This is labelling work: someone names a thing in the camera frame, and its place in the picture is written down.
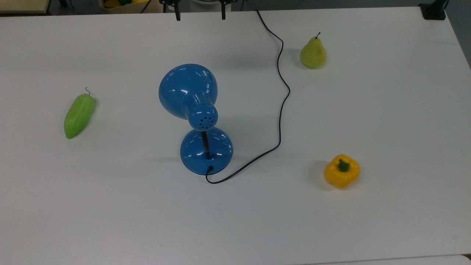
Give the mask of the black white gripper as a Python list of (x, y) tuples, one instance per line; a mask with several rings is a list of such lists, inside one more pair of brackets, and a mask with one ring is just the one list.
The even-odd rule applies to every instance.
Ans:
[[(226, 5), (229, 5), (232, 2), (237, 2), (237, 1), (236, 0), (193, 0), (193, 2), (200, 2), (202, 4), (219, 2), (221, 4), (221, 9), (222, 9), (222, 20), (225, 20), (226, 19)], [(162, 5), (166, 4), (168, 6), (172, 6), (175, 16), (176, 16), (176, 20), (177, 21), (181, 20), (180, 8), (178, 5), (180, 3), (180, 0), (160, 0), (159, 3)]]

